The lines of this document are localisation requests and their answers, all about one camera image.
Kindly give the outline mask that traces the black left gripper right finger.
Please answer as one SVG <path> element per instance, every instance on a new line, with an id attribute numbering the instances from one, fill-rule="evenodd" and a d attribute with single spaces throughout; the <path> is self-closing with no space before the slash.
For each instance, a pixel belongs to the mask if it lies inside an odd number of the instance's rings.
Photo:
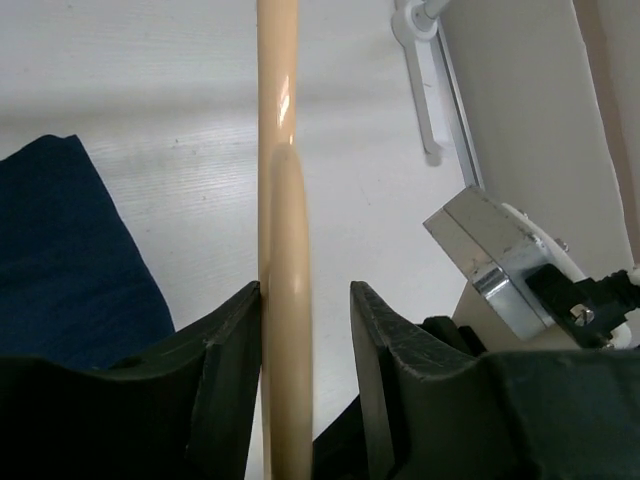
<path id="1" fill-rule="evenodd" d="M 635 351 L 465 354 L 350 286 L 373 479 L 635 479 Z"/>

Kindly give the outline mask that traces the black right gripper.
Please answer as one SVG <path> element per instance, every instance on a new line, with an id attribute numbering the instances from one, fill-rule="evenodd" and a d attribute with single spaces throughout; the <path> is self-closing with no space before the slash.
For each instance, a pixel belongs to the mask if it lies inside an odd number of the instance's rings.
<path id="1" fill-rule="evenodd" d="M 483 344 L 468 326 L 457 327 L 446 316 L 426 318 L 420 328 L 447 345 L 471 356 Z M 368 459 L 360 396 L 314 440 L 313 479 L 368 479 Z"/>

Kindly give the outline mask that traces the dark blue denim trousers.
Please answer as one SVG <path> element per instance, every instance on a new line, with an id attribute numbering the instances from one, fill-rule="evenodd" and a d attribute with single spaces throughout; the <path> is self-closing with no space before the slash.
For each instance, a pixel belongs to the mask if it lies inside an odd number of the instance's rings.
<path id="1" fill-rule="evenodd" d="M 174 331 L 78 137 L 45 135 L 2 160 L 2 355 L 105 369 Z"/>

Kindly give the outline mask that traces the beige plastic clothes hanger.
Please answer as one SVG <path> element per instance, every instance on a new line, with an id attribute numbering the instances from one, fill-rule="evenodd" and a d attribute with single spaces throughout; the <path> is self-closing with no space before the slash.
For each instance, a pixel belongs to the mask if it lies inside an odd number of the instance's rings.
<path id="1" fill-rule="evenodd" d="M 309 479 L 310 244 L 304 178 L 294 145 L 298 4 L 259 1 L 256 7 L 263 468 L 267 479 Z"/>

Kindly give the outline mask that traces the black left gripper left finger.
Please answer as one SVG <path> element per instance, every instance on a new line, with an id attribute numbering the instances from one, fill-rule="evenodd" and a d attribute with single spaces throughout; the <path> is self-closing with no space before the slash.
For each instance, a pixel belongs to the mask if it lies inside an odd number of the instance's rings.
<path id="1" fill-rule="evenodd" d="M 1 361 L 5 479 L 240 479 L 261 368 L 250 282 L 215 311 L 106 370 Z"/>

